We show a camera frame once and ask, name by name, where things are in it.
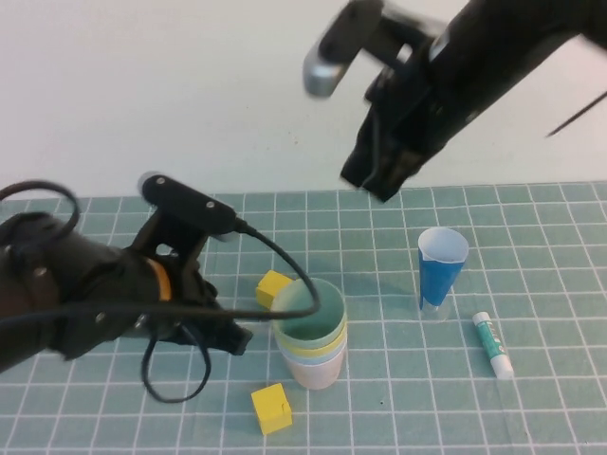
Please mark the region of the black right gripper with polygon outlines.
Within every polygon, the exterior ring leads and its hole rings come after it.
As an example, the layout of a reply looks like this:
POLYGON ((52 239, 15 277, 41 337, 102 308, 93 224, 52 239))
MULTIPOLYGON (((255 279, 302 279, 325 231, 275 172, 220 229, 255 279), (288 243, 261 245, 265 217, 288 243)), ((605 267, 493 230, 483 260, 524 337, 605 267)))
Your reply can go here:
POLYGON ((364 47, 384 67, 365 94, 369 112, 340 171, 381 202, 475 119, 470 41, 424 41, 405 61, 397 56, 402 47, 364 47))

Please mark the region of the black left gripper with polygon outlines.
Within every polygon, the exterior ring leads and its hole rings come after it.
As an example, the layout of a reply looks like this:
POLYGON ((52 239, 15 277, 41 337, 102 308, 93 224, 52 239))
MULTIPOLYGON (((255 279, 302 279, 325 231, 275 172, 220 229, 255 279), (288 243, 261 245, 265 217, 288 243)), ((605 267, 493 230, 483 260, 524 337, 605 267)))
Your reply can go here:
POLYGON ((217 301, 218 291, 199 274, 199 264, 155 262, 157 299, 166 307, 188 306, 217 312, 209 316, 158 316, 155 325, 162 342, 194 342, 202 351, 218 350, 243 355, 252 332, 235 322, 217 301))

